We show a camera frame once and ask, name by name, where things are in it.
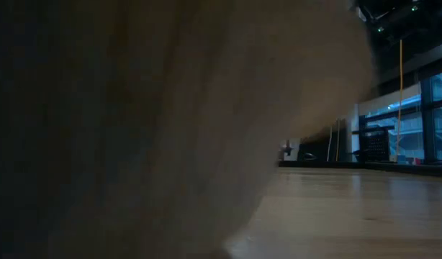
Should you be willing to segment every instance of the wooden floor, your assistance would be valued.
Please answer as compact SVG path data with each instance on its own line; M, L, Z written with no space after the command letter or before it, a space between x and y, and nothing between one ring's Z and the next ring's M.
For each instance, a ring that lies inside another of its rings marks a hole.
M442 258L442 178L280 169L234 258Z

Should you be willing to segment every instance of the ceiling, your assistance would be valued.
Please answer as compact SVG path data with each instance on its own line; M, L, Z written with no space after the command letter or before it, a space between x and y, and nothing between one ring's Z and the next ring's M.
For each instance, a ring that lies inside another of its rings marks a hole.
M358 0L358 14L369 31L380 74L442 45L442 0Z

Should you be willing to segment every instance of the dark ceiling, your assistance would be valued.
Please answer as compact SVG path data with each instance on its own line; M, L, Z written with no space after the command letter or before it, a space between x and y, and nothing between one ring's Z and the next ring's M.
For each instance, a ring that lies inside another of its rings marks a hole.
M380 73L442 44L442 0L358 0Z

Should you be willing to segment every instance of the rope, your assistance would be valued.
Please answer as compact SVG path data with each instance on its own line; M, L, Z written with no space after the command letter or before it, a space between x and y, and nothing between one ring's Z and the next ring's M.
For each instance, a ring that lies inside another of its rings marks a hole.
M336 162L338 162L339 159L339 132L340 132L340 120L338 118L338 140L336 141Z
M327 162L330 160L330 146L331 146L331 137L333 133L333 126L330 127L330 142L328 142L328 151L327 151Z
M400 151L400 120L402 118L402 92L403 92L403 40L400 40L400 101L399 101L399 119L397 121L397 149L396 149L396 162L399 161Z

